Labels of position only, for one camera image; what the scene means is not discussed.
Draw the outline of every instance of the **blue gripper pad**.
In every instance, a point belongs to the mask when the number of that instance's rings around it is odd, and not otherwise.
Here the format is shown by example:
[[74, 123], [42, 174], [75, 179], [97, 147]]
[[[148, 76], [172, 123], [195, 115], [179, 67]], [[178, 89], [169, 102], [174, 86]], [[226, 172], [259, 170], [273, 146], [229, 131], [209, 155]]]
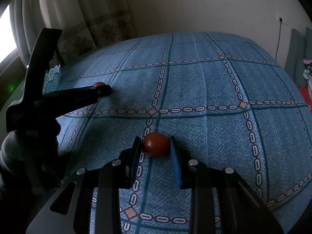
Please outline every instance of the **blue gripper pad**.
[[171, 168], [172, 168], [172, 174], [174, 176], [174, 181], [178, 185], [179, 189], [181, 189], [181, 186], [182, 186], [181, 167], [179, 164], [179, 160], [177, 158], [177, 152], [174, 147], [172, 138], [170, 138], [170, 157], [171, 157]]

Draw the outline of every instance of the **silver screw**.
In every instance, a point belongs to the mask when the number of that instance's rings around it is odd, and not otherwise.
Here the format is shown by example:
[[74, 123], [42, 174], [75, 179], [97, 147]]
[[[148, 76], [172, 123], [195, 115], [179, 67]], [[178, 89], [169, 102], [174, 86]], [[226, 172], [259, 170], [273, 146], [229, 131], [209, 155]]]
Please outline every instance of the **silver screw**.
[[188, 161], [188, 163], [189, 163], [191, 166], [198, 165], [198, 161], [197, 161], [196, 159], [191, 159], [190, 161]]
[[121, 160], [120, 160], [120, 159], [115, 159], [115, 160], [113, 160], [112, 165], [113, 165], [113, 166], [121, 165]]
[[234, 173], [234, 169], [233, 169], [232, 167], [226, 167], [226, 168], [225, 168], [225, 172], [226, 172], [227, 174], [232, 174], [232, 173]]
[[85, 168], [79, 168], [79, 169], [77, 169], [76, 173], [77, 173], [78, 175], [84, 174], [84, 173], [85, 173]]

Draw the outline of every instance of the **power cord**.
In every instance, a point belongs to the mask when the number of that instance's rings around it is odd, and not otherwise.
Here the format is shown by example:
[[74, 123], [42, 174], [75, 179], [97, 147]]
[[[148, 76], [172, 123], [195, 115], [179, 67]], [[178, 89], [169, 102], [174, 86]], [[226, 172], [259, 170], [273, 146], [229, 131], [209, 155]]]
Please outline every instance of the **power cord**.
[[[282, 29], [282, 22], [283, 22], [283, 19], [280, 17], [280, 30]], [[277, 43], [275, 61], [277, 60], [277, 51], [278, 51], [278, 47], [279, 47], [279, 46], [280, 46], [280, 35], [279, 35], [279, 37], [278, 37], [278, 43]]]

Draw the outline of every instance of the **curtain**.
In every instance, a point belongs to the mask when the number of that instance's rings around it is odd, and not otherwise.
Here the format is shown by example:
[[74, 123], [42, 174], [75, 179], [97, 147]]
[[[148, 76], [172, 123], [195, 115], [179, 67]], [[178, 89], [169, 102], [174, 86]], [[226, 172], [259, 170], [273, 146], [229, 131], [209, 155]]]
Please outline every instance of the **curtain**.
[[63, 30], [51, 66], [135, 37], [126, 0], [12, 0], [10, 19], [25, 66], [43, 27]]

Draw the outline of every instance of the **bed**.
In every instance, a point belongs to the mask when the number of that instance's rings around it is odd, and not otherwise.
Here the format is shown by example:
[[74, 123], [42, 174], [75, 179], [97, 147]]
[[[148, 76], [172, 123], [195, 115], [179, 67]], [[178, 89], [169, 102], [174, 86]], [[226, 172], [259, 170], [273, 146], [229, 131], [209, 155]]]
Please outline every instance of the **bed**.
[[[311, 200], [312, 117], [286, 72], [254, 41], [219, 32], [170, 33], [96, 49], [61, 68], [58, 89], [109, 84], [98, 103], [59, 117], [66, 180], [102, 167], [135, 136], [174, 135], [208, 167], [232, 166], [285, 233]], [[141, 154], [131, 190], [120, 190], [123, 233], [187, 233], [190, 190], [169, 156]], [[217, 194], [216, 232], [221, 233]], [[90, 233], [94, 232], [96, 189]]]

